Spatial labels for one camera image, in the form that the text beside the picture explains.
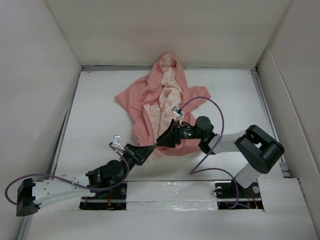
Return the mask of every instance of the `pink jacket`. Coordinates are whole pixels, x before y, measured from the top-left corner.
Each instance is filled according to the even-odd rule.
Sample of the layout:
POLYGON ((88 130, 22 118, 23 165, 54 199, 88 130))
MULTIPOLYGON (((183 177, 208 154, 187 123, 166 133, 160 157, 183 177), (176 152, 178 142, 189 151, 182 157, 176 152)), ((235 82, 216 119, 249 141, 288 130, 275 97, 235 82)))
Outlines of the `pink jacket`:
MULTIPOLYGON (((188 88, 186 76, 183 67, 178 60, 171 56, 175 60, 176 64, 176 82, 182 89, 182 101, 181 106, 188 100, 194 97, 202 96, 210 98, 210 94, 204 86, 194 86, 188 88)), ((159 102, 160 94, 162 93, 162 79, 164 77, 164 71, 160 64, 161 61, 156 62, 149 75, 143 76, 136 80, 125 91, 120 93, 115 99, 122 105, 122 107, 130 114, 134 121, 133 134, 139 144, 139 146, 149 146, 155 144, 155 137, 153 133, 153 127, 149 116, 143 105, 145 103, 159 102)), ((184 109, 185 114, 183 121, 194 125, 196 122, 195 117, 191 114, 191 111, 203 104, 205 99, 195 99, 191 101, 184 109)), ((182 140, 179 146, 176 148, 157 147, 155 150, 158 155, 176 155, 181 156, 195 152, 199 149, 198 144, 200 140, 182 140)))

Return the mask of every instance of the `white enclosure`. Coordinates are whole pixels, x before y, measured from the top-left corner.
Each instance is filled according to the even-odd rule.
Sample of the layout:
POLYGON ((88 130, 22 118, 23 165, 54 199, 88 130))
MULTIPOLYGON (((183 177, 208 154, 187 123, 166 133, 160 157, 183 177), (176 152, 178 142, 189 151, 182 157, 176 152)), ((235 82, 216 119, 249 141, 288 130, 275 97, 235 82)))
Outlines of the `white enclosure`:
MULTIPOLYGON (((112 99, 148 74, 150 66, 166 53, 175 55, 184 67, 198 67, 185 70, 187 82, 206 86, 212 99, 228 109, 224 111, 226 131, 258 124, 269 134, 276 133, 285 147, 292 177, 283 178, 283 174, 289 176, 282 172, 286 166, 281 170, 277 164, 259 178, 265 211, 250 213, 215 207, 180 212, 168 210, 167 205, 158 205, 157 210, 139 205, 135 210, 109 214, 78 211, 79 199, 75 199, 41 209, 22 225, 15 206, 0 194, 0 239, 17 239, 21 225, 20 237, 28 240, 88 239, 90 232, 102 239, 124 239, 132 237, 126 231, 118 233, 124 218, 134 222, 127 228, 131 232, 139 222, 148 228, 136 235, 139 239, 317 239, 319 12, 318 0, 0 0, 2 193, 13 179, 50 172, 52 164, 57 175, 101 166, 115 158, 106 147, 114 134, 120 134, 123 142, 134 143, 129 132, 132 122, 112 99), (90 71, 90 66, 98 68, 90 71), (111 67, 99 71, 99 66, 111 67), (108 88, 108 82, 112 86, 114 81, 121 84, 108 88), (104 111, 106 107, 112 114, 104 111), (243 115, 236 121, 238 113, 243 115), (119 122, 115 122, 116 115, 121 116, 119 122), (188 227, 194 220, 198 224, 188 227), (177 222, 176 228, 168 228, 177 222), (252 232, 248 232, 248 222, 256 224, 252 232)), ((217 111, 210 103, 193 114, 209 116, 215 129, 220 129, 217 111)), ((142 195, 147 189, 140 186, 152 185, 152 181, 197 180, 204 184, 197 189, 207 191, 211 180, 228 179, 219 172, 189 176, 188 170, 201 156, 168 157, 134 169, 129 180, 142 185, 131 185, 135 186, 132 189, 139 189, 135 192, 142 195)), ((207 159, 205 166, 235 174, 245 162, 241 155, 228 153, 207 159)), ((9 191, 13 199, 19 184, 9 191)), ((204 206, 214 206, 216 201, 208 196, 193 198, 208 201, 204 206)))

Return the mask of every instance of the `robot end effector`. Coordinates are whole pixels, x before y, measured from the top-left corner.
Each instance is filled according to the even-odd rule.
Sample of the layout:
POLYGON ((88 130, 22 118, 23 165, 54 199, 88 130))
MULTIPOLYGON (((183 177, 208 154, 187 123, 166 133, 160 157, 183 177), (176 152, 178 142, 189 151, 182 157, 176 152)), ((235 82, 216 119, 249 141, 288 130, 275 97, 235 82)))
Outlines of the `robot end effector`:
POLYGON ((284 147, 273 137, 256 125, 247 130, 219 135, 213 132, 214 126, 209 118, 200 116, 195 125, 171 120, 168 129, 156 140, 159 147, 175 148, 182 139, 200 139, 199 147, 208 154, 222 152, 241 152, 248 164, 235 176, 236 182, 244 189, 248 188, 261 174, 267 174, 284 154, 284 147))

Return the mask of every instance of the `pink cloth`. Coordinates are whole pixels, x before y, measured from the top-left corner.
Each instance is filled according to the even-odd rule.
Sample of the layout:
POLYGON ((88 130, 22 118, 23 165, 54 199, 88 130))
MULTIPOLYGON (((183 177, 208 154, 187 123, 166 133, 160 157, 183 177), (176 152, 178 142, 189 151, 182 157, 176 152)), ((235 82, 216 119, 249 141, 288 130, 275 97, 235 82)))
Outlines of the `pink cloth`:
MULTIPOLYGON (((169 126, 171 119, 176 119, 171 109, 180 107, 194 97, 207 97, 210 94, 204 86, 188 88, 183 67, 171 54, 166 54, 153 65, 149 75, 136 80, 115 99, 130 114, 134 121, 133 134, 140 146, 155 144, 169 126)), ((194 125, 195 117, 191 111, 203 104, 205 99, 196 99, 184 109, 183 121, 194 125)), ((164 155, 181 156, 199 149, 200 140, 183 140, 176 148, 157 147, 149 160, 164 155)))

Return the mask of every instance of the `robotic arm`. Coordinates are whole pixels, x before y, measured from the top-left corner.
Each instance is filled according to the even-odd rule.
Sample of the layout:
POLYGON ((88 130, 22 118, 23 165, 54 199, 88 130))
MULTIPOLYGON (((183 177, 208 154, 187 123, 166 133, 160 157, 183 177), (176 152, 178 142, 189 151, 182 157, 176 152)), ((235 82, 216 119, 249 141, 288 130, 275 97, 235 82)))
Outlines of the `robotic arm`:
MULTIPOLYGON (((125 145, 122 156, 128 163, 129 171, 136 165, 141 166, 155 148, 155 145, 125 145)), ((50 204, 83 196, 94 199, 108 198, 113 186, 118 188, 119 186, 115 185, 124 180, 127 172, 128 167, 122 159, 120 161, 111 160, 106 165, 89 171, 86 174, 73 176, 71 180, 44 180, 42 182, 35 182, 32 178, 27 178, 21 183, 17 191, 16 216, 24 217, 32 215, 37 213, 40 208, 47 207, 50 204)))
POLYGON ((235 176, 235 181, 247 189, 261 174, 267 174, 284 154, 284 147, 256 125, 237 133, 219 135, 213 132, 214 126, 209 118, 200 116, 195 125, 171 120, 168 129, 156 140, 156 145, 175 148, 182 139, 200 139, 199 147, 208 154, 241 152, 248 161, 247 165, 235 176))
MULTIPOLYGON (((235 181, 243 189, 247 189, 261 174, 267 174, 284 153, 283 146, 256 125, 247 130, 227 135, 213 132, 214 126, 209 118, 200 116, 195 125, 183 122, 183 113, 179 120, 171 120, 168 129, 156 140, 159 147, 175 148, 183 139, 200 139, 199 147, 205 153, 219 154, 223 152, 241 152, 248 161, 247 165, 236 175, 235 181)), ((118 147, 117 136, 113 146, 118 147)), ((106 165, 79 176, 74 176, 66 183, 61 180, 44 180, 34 182, 32 178, 25 179, 18 188, 16 215, 18 217, 32 215, 40 208, 50 204, 78 197, 106 199, 111 195, 111 188, 119 188, 134 166, 141 166, 156 148, 150 146, 125 145, 124 160, 111 160, 106 165)))

